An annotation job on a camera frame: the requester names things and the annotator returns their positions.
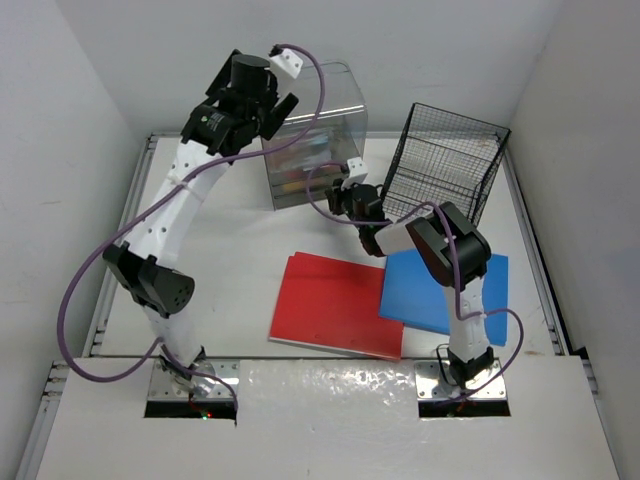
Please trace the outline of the yellow highlighter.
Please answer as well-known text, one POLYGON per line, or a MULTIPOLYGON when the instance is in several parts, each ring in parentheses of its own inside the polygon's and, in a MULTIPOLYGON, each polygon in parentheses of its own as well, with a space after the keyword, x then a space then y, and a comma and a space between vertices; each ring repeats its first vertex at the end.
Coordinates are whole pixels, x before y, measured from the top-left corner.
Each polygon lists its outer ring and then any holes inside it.
POLYGON ((299 192, 304 192, 306 190, 306 187, 303 183, 297 182, 297 183, 283 184, 281 186, 281 190, 283 195, 292 195, 299 192))

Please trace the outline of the clear plastic drawer unit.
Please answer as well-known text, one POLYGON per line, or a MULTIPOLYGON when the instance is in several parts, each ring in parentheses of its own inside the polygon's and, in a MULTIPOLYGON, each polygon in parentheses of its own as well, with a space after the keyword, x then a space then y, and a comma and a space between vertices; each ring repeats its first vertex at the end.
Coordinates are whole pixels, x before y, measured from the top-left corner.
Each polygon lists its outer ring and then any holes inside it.
POLYGON ((364 155, 368 111, 364 96, 349 65, 341 60, 321 64, 325 98, 320 116, 309 132, 294 145, 265 157, 267 178, 276 210, 325 199, 325 189, 343 174, 336 163, 364 155), (306 190, 283 195, 283 174, 307 170, 306 190))

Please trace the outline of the pink highlighter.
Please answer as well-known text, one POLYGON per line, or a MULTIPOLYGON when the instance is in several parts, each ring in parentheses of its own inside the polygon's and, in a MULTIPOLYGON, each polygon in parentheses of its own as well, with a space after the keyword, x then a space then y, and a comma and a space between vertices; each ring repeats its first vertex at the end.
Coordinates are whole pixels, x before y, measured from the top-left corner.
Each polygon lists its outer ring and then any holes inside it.
POLYGON ((283 174, 285 183, 293 183, 298 181, 304 181, 308 175, 310 170, 292 170, 287 171, 283 174))

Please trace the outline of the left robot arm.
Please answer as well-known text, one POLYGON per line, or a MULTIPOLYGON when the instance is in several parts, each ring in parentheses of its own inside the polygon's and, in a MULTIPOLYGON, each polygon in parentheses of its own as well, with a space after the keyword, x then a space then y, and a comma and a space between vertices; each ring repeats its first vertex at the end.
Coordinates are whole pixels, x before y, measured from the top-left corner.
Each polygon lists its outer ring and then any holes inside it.
POLYGON ((229 168, 228 159, 257 137, 269 140, 298 103, 290 86, 303 61, 275 47, 268 58, 235 50, 194 108, 152 205, 151 214, 103 258, 140 305, 163 356, 179 370, 203 354, 187 308, 193 278, 177 269, 182 242, 204 200, 229 168))

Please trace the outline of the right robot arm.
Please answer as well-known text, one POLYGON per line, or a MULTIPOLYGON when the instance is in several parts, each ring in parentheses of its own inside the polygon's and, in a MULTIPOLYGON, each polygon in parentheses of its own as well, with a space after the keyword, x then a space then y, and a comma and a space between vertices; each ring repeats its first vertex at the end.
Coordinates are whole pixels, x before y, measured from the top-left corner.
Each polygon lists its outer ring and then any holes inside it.
POLYGON ((365 252, 387 257, 415 249, 431 277, 443 287, 449 311, 449 378, 461 390, 494 362, 482 300, 491 258, 488 241, 451 202, 426 201, 393 222, 378 189, 335 180, 325 189, 330 217, 341 216, 358 231, 365 252))

